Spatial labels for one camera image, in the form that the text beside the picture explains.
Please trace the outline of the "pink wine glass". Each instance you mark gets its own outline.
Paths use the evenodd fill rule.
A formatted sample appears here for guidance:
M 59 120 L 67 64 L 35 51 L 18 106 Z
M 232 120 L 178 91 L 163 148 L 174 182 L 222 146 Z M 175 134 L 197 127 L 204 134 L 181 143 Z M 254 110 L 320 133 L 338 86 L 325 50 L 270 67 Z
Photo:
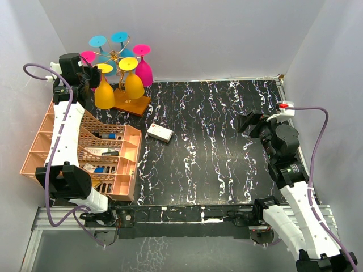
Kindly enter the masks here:
M 150 65 L 144 59 L 144 57 L 150 52 L 150 47 L 145 44 L 139 44 L 133 48 L 133 53 L 141 57 L 141 60 L 136 67 L 135 73 L 140 77 L 144 87 L 149 87 L 153 83 L 153 71 Z
M 80 54 L 81 61 L 85 65 L 81 73 L 82 80 L 90 80 L 90 69 L 93 67 L 92 62 L 96 60 L 96 54 L 93 51 L 84 51 Z

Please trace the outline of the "yellow wine glass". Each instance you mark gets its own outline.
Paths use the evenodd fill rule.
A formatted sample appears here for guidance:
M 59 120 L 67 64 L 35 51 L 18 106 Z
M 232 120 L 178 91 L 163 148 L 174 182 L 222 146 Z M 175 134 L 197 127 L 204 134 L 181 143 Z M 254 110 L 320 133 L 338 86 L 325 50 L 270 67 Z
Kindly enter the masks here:
M 99 86 L 95 89 L 95 106 L 99 109 L 111 109 L 115 106 L 114 90 L 106 80 L 106 73 L 113 71 L 113 67 L 106 63 L 97 64 L 102 77 Z
M 137 66 L 138 60 L 134 57 L 126 57 L 119 62 L 119 68 L 122 71 L 129 73 L 125 79 L 124 85 L 127 97 L 131 100 L 139 99 L 145 93 L 140 77 L 133 72 Z

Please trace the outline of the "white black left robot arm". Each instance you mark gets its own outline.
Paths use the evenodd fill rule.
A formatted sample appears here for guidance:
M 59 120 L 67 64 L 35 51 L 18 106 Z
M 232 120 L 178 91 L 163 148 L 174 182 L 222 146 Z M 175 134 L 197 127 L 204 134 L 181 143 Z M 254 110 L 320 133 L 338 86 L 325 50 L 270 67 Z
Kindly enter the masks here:
M 90 89 L 100 83 L 100 70 L 83 65 L 78 53 L 59 57 L 60 71 L 53 83 L 54 125 L 52 141 L 45 164 L 35 170 L 45 190 L 46 207 L 50 199 L 64 199 L 83 210 L 82 217 L 91 222 L 111 226 L 117 212 L 109 197 L 92 186 L 91 176 L 78 160 L 78 140 L 85 103 Z

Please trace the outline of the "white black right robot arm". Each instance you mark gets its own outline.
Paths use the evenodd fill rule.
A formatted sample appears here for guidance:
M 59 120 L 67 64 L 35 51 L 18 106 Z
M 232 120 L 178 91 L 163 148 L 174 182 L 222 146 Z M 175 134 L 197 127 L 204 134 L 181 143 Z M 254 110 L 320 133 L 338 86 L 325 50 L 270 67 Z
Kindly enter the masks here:
M 355 254 L 331 232 L 315 201 L 312 182 L 297 159 L 299 133 L 287 119 L 283 113 L 237 116 L 237 132 L 253 127 L 249 136 L 260 140 L 268 155 L 269 174 L 295 216 L 291 219 L 271 196 L 254 201 L 253 219 L 277 232 L 292 253 L 297 271 L 357 271 Z

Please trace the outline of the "blue wine glass left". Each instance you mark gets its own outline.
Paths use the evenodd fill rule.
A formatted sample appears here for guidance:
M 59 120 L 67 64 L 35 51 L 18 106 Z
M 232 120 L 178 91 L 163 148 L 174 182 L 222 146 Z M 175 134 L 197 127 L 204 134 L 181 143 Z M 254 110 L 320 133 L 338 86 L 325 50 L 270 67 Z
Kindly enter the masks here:
M 107 42 L 108 40 L 106 37 L 98 35 L 90 38 L 88 44 L 93 48 L 99 49 L 99 54 L 97 54 L 96 57 L 97 63 L 105 63 L 112 66 L 112 71 L 105 74 L 107 77 L 111 77 L 116 75 L 117 68 L 114 60 L 111 57 L 110 52 L 106 52 L 105 50 L 103 50 L 103 46 L 105 46 Z

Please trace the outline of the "blue wine glass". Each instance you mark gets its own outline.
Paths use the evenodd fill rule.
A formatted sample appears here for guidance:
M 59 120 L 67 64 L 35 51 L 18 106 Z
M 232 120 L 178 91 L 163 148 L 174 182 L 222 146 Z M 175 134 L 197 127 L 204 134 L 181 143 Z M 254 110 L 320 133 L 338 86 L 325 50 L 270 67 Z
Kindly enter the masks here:
M 119 43 L 121 45 L 120 49 L 120 57 L 134 57 L 134 53 L 128 48 L 128 44 L 130 43 L 130 36 L 125 31 L 115 32 L 111 40 L 113 42 Z
M 112 66 L 112 71 L 105 74 L 107 77 L 111 77 L 116 75 L 117 68 L 114 60 L 111 57 L 110 52 L 106 52 L 105 50 L 103 50 L 103 46 L 105 46 L 107 42 L 108 40 L 106 37 L 98 35 L 90 38 L 88 44 L 93 48 L 99 49 L 99 54 L 97 54 L 96 57 L 97 63 L 105 63 Z

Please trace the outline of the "blue wine glass right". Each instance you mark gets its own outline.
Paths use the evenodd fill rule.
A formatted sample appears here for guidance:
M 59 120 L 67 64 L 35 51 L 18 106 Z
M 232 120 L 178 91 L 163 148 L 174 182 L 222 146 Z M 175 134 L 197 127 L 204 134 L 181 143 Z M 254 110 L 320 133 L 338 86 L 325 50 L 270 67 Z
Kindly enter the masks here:
M 125 31 L 115 32 L 111 40 L 113 42 L 119 43 L 121 45 L 120 49 L 120 57 L 134 57 L 134 53 L 128 48 L 128 44 L 130 43 L 130 36 Z

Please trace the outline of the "pink plastic file organizer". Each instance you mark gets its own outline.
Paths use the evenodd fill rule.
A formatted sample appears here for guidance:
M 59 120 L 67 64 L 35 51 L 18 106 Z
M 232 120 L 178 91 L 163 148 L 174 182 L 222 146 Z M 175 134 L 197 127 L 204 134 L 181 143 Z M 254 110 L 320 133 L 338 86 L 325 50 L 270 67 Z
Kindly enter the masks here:
M 40 128 L 20 170 L 38 183 L 35 171 L 45 164 L 51 147 L 55 113 L 49 104 Z M 84 169 L 102 167 L 104 172 L 87 169 L 93 187 L 115 201 L 133 200 L 138 158 L 142 142 L 140 130 L 130 125 L 104 124 L 85 111 L 79 129 L 78 161 Z

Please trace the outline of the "white red small box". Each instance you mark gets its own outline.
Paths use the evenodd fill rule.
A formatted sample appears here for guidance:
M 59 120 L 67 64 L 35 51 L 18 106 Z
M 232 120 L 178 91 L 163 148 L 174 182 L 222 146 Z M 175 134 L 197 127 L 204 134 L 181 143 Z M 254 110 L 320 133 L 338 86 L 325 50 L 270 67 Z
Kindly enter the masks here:
M 163 126 L 152 123 L 147 130 L 147 135 L 168 143 L 173 136 L 173 131 Z

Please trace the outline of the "black metal front rail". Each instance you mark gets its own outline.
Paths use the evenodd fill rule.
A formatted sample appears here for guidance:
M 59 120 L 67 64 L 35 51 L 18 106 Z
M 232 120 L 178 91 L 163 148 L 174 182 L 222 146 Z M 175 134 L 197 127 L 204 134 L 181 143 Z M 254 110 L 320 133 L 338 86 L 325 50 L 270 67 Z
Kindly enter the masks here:
M 139 237 L 233 237 L 248 239 L 256 235 L 267 243 L 280 226 L 299 227 L 292 208 L 267 198 L 253 205 L 177 205 L 135 206 L 110 202 L 106 211 L 89 207 L 51 207 L 58 229 L 92 233 L 114 231 L 119 239 Z

